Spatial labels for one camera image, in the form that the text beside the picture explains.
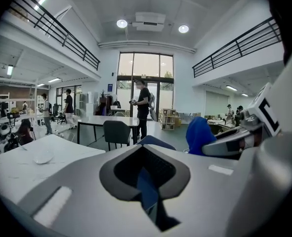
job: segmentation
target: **office chair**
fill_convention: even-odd
[[[130,127],[122,121],[107,120],[103,124],[105,141],[108,142],[108,150],[111,150],[110,143],[126,144],[129,146]]]
[[[62,112],[59,112],[59,105],[54,104],[52,107],[52,117],[54,118],[54,121],[58,120],[58,124],[62,124],[62,123],[67,123],[66,120],[66,115],[64,115]]]
[[[116,112],[115,115],[116,117],[125,117],[125,115],[121,112]]]

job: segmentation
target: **blue cloth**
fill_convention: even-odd
[[[196,117],[191,121],[186,131],[186,141],[190,148],[189,154],[204,156],[202,146],[215,140],[206,118]]]

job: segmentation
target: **blue sign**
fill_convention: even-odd
[[[112,84],[112,83],[109,83],[109,84],[107,85],[107,91],[108,91],[108,92],[112,92],[112,91],[113,91],[113,84]]]

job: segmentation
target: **table leg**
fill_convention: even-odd
[[[135,145],[137,143],[137,130],[136,130],[136,126],[133,126],[131,128],[132,130],[132,143]]]
[[[80,144],[80,123],[78,123],[78,131],[77,131],[77,134],[78,134],[77,143]]]
[[[94,129],[94,138],[95,138],[95,141],[96,141],[96,131],[95,131],[95,125],[93,126],[93,129]]]

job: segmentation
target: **white sticker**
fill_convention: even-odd
[[[233,169],[223,168],[223,167],[219,167],[219,166],[216,166],[216,165],[210,165],[209,169],[212,170],[212,171],[224,174],[224,175],[228,175],[228,176],[230,176],[234,172]]]

